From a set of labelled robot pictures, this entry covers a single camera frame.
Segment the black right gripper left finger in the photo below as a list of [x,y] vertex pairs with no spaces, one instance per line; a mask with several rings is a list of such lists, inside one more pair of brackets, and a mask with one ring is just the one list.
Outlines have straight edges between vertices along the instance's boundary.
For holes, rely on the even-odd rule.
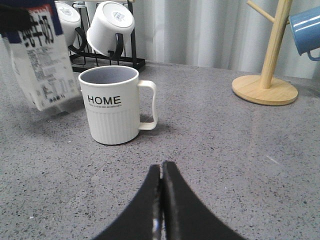
[[140,189],[122,213],[95,240],[160,240],[162,180],[159,165],[151,165]]

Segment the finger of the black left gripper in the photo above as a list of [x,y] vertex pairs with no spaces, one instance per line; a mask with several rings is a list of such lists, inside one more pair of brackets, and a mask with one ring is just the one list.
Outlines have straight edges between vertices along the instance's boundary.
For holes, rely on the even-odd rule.
[[0,32],[28,30],[32,27],[30,13],[27,9],[0,5]]

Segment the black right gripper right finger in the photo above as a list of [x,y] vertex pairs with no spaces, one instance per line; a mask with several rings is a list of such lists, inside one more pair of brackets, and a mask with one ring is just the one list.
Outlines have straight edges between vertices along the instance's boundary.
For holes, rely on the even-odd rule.
[[162,165],[166,238],[168,240],[242,240],[201,202],[177,165]]

